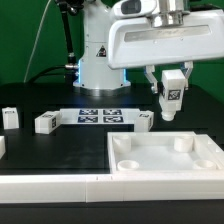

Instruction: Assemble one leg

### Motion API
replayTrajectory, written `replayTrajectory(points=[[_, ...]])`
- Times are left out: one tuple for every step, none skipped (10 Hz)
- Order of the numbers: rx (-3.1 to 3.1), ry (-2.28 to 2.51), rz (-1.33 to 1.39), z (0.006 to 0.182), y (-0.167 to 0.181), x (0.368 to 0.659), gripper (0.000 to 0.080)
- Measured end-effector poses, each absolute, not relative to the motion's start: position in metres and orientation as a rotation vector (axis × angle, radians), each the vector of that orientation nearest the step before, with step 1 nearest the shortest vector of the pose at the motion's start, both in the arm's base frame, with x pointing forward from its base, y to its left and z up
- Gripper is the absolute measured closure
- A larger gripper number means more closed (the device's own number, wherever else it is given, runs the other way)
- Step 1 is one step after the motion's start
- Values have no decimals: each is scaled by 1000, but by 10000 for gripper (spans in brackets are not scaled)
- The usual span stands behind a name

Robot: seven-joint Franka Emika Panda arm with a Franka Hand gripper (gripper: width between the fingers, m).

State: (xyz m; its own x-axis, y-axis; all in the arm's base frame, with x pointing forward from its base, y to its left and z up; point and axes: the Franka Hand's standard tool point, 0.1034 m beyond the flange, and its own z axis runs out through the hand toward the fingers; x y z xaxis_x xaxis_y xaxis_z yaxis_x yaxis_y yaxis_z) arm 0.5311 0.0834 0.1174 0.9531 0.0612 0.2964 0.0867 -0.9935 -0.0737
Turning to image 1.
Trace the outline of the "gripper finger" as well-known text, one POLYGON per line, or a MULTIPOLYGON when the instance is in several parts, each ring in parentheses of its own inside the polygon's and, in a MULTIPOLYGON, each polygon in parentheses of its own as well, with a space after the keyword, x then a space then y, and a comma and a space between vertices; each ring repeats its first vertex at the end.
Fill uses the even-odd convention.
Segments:
POLYGON ((154 94, 158 93, 158 81, 154 76, 154 72, 155 72, 155 66, 154 65, 148 65, 145 67, 145 77, 147 78, 147 80, 149 81, 149 83, 151 84, 151 90, 154 94))
POLYGON ((181 71, 186 79, 185 89, 189 88, 189 77, 193 71, 193 62, 188 61, 181 64, 181 71))

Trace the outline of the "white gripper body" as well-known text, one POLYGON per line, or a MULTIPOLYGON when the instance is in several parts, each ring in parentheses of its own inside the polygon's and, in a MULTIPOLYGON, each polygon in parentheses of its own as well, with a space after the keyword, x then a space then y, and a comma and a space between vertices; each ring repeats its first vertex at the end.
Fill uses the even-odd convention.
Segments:
POLYGON ((108 65, 136 68, 224 57, 224 10, 185 0, 121 0, 111 9, 108 65))

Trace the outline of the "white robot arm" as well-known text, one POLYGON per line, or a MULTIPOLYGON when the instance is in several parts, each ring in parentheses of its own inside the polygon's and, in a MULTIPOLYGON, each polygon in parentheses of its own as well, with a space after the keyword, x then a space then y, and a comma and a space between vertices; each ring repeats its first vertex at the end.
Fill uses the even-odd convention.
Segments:
POLYGON ((84 0, 84 54, 75 85, 92 95, 130 85, 125 71, 143 67, 158 91, 158 65, 179 64, 189 76, 195 61, 224 57, 224 10, 189 8, 189 0, 84 0))

